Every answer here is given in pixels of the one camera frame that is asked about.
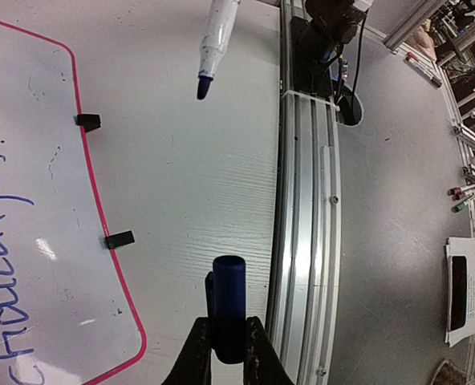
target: white board with red border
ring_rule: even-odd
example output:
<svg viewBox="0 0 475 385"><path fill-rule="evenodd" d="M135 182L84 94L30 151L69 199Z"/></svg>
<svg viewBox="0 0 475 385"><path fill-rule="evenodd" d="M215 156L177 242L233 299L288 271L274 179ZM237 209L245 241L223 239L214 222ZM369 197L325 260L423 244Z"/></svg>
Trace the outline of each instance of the white board with red border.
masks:
<svg viewBox="0 0 475 385"><path fill-rule="evenodd" d="M72 52L0 22L0 385L100 383L146 350L79 113Z"/></svg>

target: white marker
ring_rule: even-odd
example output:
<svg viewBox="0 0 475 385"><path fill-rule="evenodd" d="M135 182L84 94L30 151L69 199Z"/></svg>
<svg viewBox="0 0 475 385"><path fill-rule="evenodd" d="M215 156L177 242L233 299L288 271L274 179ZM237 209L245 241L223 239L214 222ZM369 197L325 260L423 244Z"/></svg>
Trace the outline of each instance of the white marker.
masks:
<svg viewBox="0 0 475 385"><path fill-rule="evenodd" d="M213 0L209 24L200 46L197 98L202 100L216 75L218 64L229 46L230 35L241 0Z"/></svg>

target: white table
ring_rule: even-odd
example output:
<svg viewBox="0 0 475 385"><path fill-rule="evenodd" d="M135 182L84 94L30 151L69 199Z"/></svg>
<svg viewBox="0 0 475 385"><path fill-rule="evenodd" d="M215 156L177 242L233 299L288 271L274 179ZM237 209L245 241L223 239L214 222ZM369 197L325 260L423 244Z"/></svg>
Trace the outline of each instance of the white table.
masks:
<svg viewBox="0 0 475 385"><path fill-rule="evenodd" d="M196 101L198 47L210 1L0 0L0 20L67 44L83 110L101 115L88 136L112 233L148 335L147 354L110 379L158 384L195 317L212 260L248 262L248 312L264 319L270 276L278 142L278 9L244 1L227 56ZM213 382L242 367L213 365Z"/></svg>

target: blue marker tip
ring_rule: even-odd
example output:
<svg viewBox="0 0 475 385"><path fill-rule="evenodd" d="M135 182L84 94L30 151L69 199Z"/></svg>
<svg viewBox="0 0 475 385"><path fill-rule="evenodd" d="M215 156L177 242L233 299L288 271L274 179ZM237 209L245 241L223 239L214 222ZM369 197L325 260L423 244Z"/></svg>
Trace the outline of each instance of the blue marker tip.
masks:
<svg viewBox="0 0 475 385"><path fill-rule="evenodd" d="M209 92L209 86L211 85L212 81L213 81L213 78L210 78L208 76L203 76L203 75L198 76L198 91L197 91L198 100L202 100L205 98L205 96L207 95L207 92Z"/></svg>

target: red border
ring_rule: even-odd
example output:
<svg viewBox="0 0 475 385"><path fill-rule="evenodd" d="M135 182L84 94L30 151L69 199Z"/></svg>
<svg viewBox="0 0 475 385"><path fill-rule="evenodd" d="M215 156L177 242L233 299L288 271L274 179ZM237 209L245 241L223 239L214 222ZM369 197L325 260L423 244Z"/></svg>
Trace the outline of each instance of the red border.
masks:
<svg viewBox="0 0 475 385"><path fill-rule="evenodd" d="M52 40L51 38L47 38L45 36L42 36L40 34L35 34L34 32L30 32L28 30L24 30L18 26L12 26L10 24L7 24L5 22L0 22L0 26L5 26L7 28L10 28L11 30L16 30L17 32L22 32L24 34L28 34L29 36L32 36L34 38L42 39L46 42L55 44L56 46L64 48L68 54L70 54L71 57L71 68L73 70L74 74L74 89L75 89L75 101L77 102L77 112L79 114L82 113L82 107L80 104L80 93L79 93L79 82L77 80L77 66L75 65L75 56L74 53L71 51L70 48L68 48L66 45L60 42L56 42L55 40ZM93 172L93 167L91 165L91 157L90 157L90 152L89 148L87 146L87 139L86 139L86 132L84 131L84 127L81 128L81 136L83 138L83 146L84 146L84 152L86 154L86 163L87 163L87 171L90 175L90 181L91 181L91 187L93 188L93 195L95 196L95 201L96 201L96 207L99 210L99 216L100 216L100 221L102 222L102 227L104 229L104 234L106 237L109 236L109 230L108 230L108 223L106 222L106 218L104 216L104 211L102 210L102 202L100 201L100 196L99 196L99 190L96 187L96 182L95 182L95 175ZM138 352L137 356L134 357L133 359L129 359L127 362L122 363L118 367L115 367L111 369L110 371L99 375L98 377L91 379L84 385L96 385L97 383L101 383L102 381L105 381L106 379L109 379L113 375L116 375L120 373L121 371L127 369L128 367L134 365L137 363L139 360L141 360L144 356L145 351L147 350L147 335L144 331L143 323L141 323L140 316L138 315L138 312L136 310L136 307L134 306L134 302L132 301L131 294L128 290L127 283L125 283L124 279L124 274L122 273L122 269L120 267L120 263L118 262L118 258L116 257L115 250L110 250L111 251L111 257L112 261L115 264L116 272L118 273L118 278L120 279L120 284L122 285L122 288L124 289L125 292L125 297L127 299L127 302L129 304L129 307L131 309L132 315L134 317L134 320L136 321L136 324L138 326L138 329L141 334L141 349Z"/></svg>

